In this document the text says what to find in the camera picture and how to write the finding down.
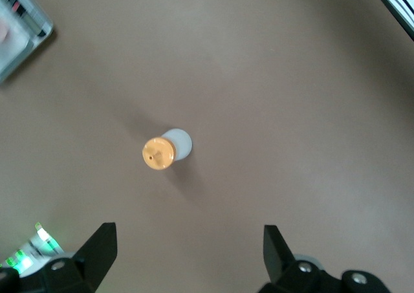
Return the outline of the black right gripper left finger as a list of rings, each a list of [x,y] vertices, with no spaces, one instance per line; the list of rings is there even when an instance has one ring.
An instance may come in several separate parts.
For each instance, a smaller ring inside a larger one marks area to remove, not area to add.
[[[105,222],[74,254],[56,255],[20,279],[19,291],[96,292],[116,257],[116,224]]]

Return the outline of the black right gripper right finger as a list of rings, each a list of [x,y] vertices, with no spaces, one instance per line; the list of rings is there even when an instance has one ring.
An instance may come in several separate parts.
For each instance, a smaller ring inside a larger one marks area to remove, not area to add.
[[[264,227],[263,259],[270,281],[259,293],[342,291],[339,279],[320,270],[309,260],[296,259],[275,225]]]

